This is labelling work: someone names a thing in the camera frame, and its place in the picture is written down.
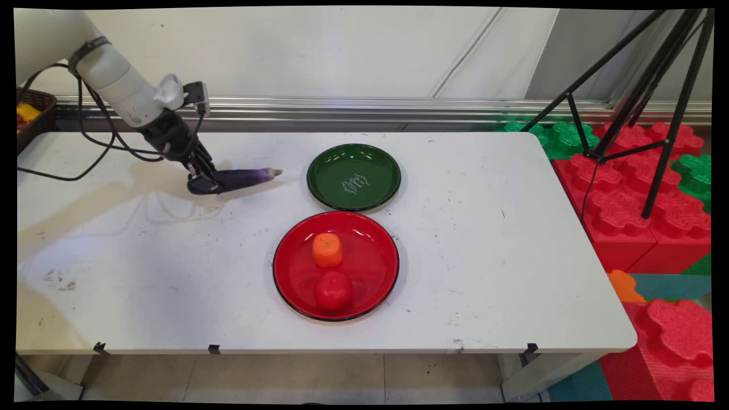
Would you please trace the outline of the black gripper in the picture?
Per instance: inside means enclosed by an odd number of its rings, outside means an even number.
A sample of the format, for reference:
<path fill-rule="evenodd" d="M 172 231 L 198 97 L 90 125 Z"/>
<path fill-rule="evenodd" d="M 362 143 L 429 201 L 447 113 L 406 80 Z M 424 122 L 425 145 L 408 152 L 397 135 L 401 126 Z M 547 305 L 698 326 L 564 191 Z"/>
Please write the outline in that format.
<path fill-rule="evenodd" d="M 144 140 L 172 162 L 188 164 L 187 189 L 194 195 L 221 194 L 212 158 L 182 117 L 170 109 L 139 128 Z"/>

